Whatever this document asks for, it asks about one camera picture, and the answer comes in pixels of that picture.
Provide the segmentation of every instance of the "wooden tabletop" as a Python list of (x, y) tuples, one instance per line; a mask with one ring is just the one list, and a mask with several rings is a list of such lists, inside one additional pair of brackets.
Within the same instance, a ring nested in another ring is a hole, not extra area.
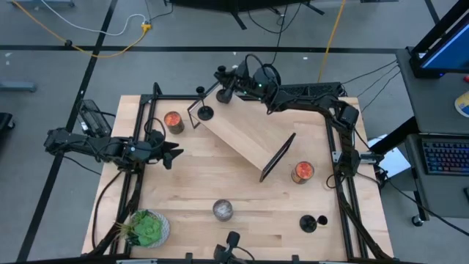
[[(139, 99), (137, 95), (121, 97), (113, 136), (133, 134)], [(342, 100), (359, 109), (357, 98)], [(159, 100), (156, 104), (155, 116), (160, 120), (169, 111), (182, 115), (185, 130), (179, 135), (168, 133), (166, 140), (179, 143), (184, 153), (173, 161), (171, 170), (164, 169), (162, 164), (146, 166), (139, 207), (162, 213), (170, 222), (171, 235), (157, 249), (133, 247), (131, 256), (184, 258), (186, 252), (192, 252), (194, 258), (213, 259), (215, 245), (225, 244), (229, 231), (233, 230), (241, 234), (239, 245), (257, 260), (291, 260), (293, 254), (298, 254), (301, 260), (346, 260), (336, 193), (325, 186), (326, 178), (332, 174), (332, 166), (324, 117), (297, 110), (265, 115), (267, 120), (290, 133), (296, 132), (297, 136), (285, 156), (260, 183), (259, 169), (229, 145), (203, 125), (192, 129), (187, 113), (192, 102)], [(259, 102), (250, 104), (265, 114), (265, 106)], [(366, 138), (361, 117), (356, 128)], [(154, 129), (160, 130), (157, 122), (154, 122)], [(358, 150), (366, 150), (362, 142), (357, 140), (356, 144)], [(290, 177), (299, 161), (309, 161), (315, 168), (313, 178), (304, 185), (294, 183)], [(370, 165), (360, 165), (358, 171), (374, 177)], [(104, 165), (97, 195), (116, 173), (115, 165)], [(123, 179), (124, 176), (120, 176), (101, 200), (96, 229), (98, 241), (114, 223)], [(355, 187), (363, 225), (384, 252), (393, 255), (376, 184), (355, 176)], [(217, 221), (212, 213), (212, 206), (218, 199), (227, 199), (233, 204), (234, 216), (228, 222)], [(306, 214), (315, 218), (327, 216), (328, 224), (319, 225), (313, 233), (305, 233), (299, 227), (299, 221)], [(92, 250), (91, 226), (92, 218), (83, 252)], [(358, 256), (356, 231), (351, 222), (350, 232), (354, 253)], [(249, 259), (244, 252), (235, 250), (234, 253)]]

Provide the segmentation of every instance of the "desk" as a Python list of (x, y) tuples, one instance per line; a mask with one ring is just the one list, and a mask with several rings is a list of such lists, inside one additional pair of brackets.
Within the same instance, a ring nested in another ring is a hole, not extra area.
[[(121, 97), (113, 136), (133, 134), (139, 100), (140, 96)], [(356, 98), (344, 100), (359, 109)], [(184, 258), (186, 252), (192, 252), (194, 259), (213, 259), (215, 245), (225, 244), (228, 232), (234, 230), (241, 234), (240, 246), (257, 260), (291, 260), (293, 254), (298, 254), (301, 260), (346, 260), (336, 193), (325, 187), (332, 167), (324, 117), (296, 110), (265, 116), (297, 136), (269, 177), (260, 183), (260, 171), (254, 165), (203, 125), (192, 129), (187, 113), (192, 102), (159, 100), (156, 103), (155, 116), (161, 120), (169, 111), (182, 115), (185, 130), (179, 135), (169, 133), (166, 140), (179, 143), (184, 153), (174, 160), (171, 170), (165, 170), (161, 164), (146, 166), (139, 207), (162, 213), (170, 222), (171, 235), (158, 249), (132, 248), (131, 257)], [(256, 101), (250, 103), (256, 111), (265, 113), (265, 106)], [(160, 130), (158, 126), (155, 122), (154, 128)], [(366, 138), (361, 118), (357, 129)], [(366, 149), (360, 141), (357, 145), (361, 151)], [(310, 161), (316, 172), (309, 182), (297, 185), (292, 182), (290, 172), (302, 160)], [(358, 171), (374, 177), (370, 165), (361, 165)], [(104, 165), (97, 195), (116, 173), (115, 165)], [(115, 220), (123, 178), (111, 185), (101, 200), (97, 240), (103, 238)], [(356, 176), (355, 187), (363, 225), (382, 249), (392, 255), (376, 184)], [(212, 206), (217, 199), (228, 199), (233, 204), (234, 216), (230, 221), (219, 222), (213, 216)], [(312, 234), (305, 233), (299, 227), (300, 217), (305, 214), (316, 218), (327, 216), (328, 224), (318, 226)], [(92, 218), (83, 252), (92, 249), (91, 226)], [(353, 250), (359, 256), (356, 231), (351, 223), (350, 226)], [(248, 259), (238, 250), (235, 254)]]
[[(405, 183), (399, 184), (399, 188), (404, 191), (414, 191), (417, 201), (440, 216), (467, 218), (469, 211), (464, 197), (455, 200), (451, 199), (453, 198), (451, 195), (444, 195), (447, 199), (441, 199), (441, 191), (454, 190), (462, 193), (462, 187), (469, 184), (468, 180), (461, 177), (448, 182), (444, 178), (428, 177), (421, 164), (417, 137), (414, 135), (418, 133), (469, 135), (467, 117), (463, 117), (454, 108), (454, 101), (469, 89), (469, 84), (463, 81), (464, 74), (456, 73), (448, 73), (439, 79), (416, 78), (410, 67), (408, 51), (398, 50), (396, 57), (415, 116), (373, 145), (371, 149), (384, 154), (405, 142), (410, 163), (415, 170), (408, 169), (392, 177), (392, 181)], [(422, 209), (419, 208), (418, 212), (421, 220), (429, 220), (428, 214)]]

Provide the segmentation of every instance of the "white cable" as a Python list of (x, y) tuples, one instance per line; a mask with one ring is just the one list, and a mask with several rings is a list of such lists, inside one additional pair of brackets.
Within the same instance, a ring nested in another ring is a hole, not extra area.
[(125, 29), (127, 28), (127, 24), (129, 23), (129, 19), (135, 17), (135, 16), (140, 16), (142, 18), (144, 18), (144, 22), (147, 21), (147, 18), (145, 18), (144, 15), (142, 14), (133, 14), (131, 15), (130, 17), (127, 18), (127, 20), (125, 21), (125, 26), (124, 26), (124, 29), (120, 32), (120, 33), (117, 33), (117, 34), (112, 34), (112, 33), (108, 33), (108, 32), (103, 32), (103, 31), (100, 31), (100, 30), (94, 30), (94, 29), (87, 29), (87, 28), (84, 28), (84, 27), (81, 27), (81, 26), (77, 26), (75, 25), (74, 23), (71, 23), (69, 22), (67, 19), (65, 19), (64, 17), (62, 17), (58, 12), (56, 12), (56, 10), (52, 9), (52, 7), (50, 7), (44, 0), (41, 0), (41, 2), (48, 8), (50, 9), (54, 14), (56, 14), (59, 18), (61, 18), (63, 21), (67, 22), (69, 25), (77, 28), (77, 29), (83, 29), (83, 30), (87, 30), (89, 32), (97, 32), (97, 33), (103, 33), (103, 34), (107, 34), (108, 36), (120, 36), (122, 33), (124, 33)]

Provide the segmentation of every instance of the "gray floor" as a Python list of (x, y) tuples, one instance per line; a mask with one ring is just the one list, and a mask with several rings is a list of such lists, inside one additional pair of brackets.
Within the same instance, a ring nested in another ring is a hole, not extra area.
[[(110, 0), (75, 0), (76, 7), (58, 7), (71, 21), (99, 29)], [(439, 16), (455, 0), (433, 0)], [(73, 29), (40, 4), (32, 14), (51, 29), (73, 40), (76, 45), (94, 45), (97, 35)], [(302, 7), (291, 27), (282, 36), (282, 46), (316, 46), (327, 44), (337, 12), (338, 1), (315, 4), (326, 14), (320, 16)], [(152, 15), (168, 9), (159, 0), (149, 0)], [(289, 8), (291, 18), (296, 5)], [(143, 0), (118, 1), (109, 27), (120, 31), (129, 15), (147, 15)], [(254, 19), (269, 29), (278, 30), (277, 17), (267, 11), (252, 12)], [(231, 15), (205, 10), (175, 7), (174, 13), (153, 21), (154, 29), (139, 45), (275, 45), (276, 36), (268, 34), (240, 14), (247, 30), (240, 30)], [(140, 34), (140, 18), (131, 21), (120, 37), (106, 37), (105, 45), (127, 45)], [(349, 0), (336, 33), (333, 47), (403, 48), (415, 45), (433, 22), (424, 0), (400, 0), (394, 3), (359, 4)], [(35, 25), (20, 10), (0, 2), (0, 45), (59, 45), (58, 40)], [(0, 78), (33, 81), (36, 93), (0, 93), (0, 111), (15, 115), (17, 128), (10, 134), (0, 152), (0, 263), (16, 260), (21, 243), (43, 189), (53, 157), (44, 152), (43, 142), (49, 129), (63, 127), (70, 115), (89, 57), (72, 51), (2, 51)], [(148, 93), (157, 81), (166, 94), (194, 93), (195, 87), (208, 87), (215, 79), (218, 65), (231, 67), (245, 54), (212, 53), (144, 53), (130, 52), (113, 59), (99, 59), (91, 76), (86, 98), (95, 100), (103, 111), (116, 111), (120, 95)], [(258, 53), (269, 62), (273, 54)], [(346, 81), (394, 60), (394, 55), (331, 54), (323, 81)], [(284, 83), (315, 82), (322, 54), (278, 54), (276, 67)], [(381, 70), (346, 86), (351, 96), (370, 85)], [(387, 78), (360, 97), (366, 105), (384, 85)], [(395, 78), (386, 90), (364, 112), (368, 137), (389, 133), (412, 116), (402, 78)], [(99, 170), (102, 165), (92, 158), (70, 155), (86, 166)], [(78, 256), (92, 210), (98, 177), (69, 161), (64, 161), (43, 221), (29, 255), (30, 260)], [(415, 205), (393, 189), (383, 190), (383, 206), (397, 257), (425, 263), (466, 263), (468, 240), (432, 219), (415, 228), (410, 217)], [(469, 221), (449, 219), (469, 230)]]

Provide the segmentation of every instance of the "computer monitor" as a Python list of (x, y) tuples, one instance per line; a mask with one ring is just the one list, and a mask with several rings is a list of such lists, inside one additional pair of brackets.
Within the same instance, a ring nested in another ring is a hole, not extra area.
[(440, 78), (445, 73), (469, 73), (469, 13), (465, 15), (468, 9), (469, 1), (459, 0), (429, 34), (411, 49), (410, 64), (417, 78)]

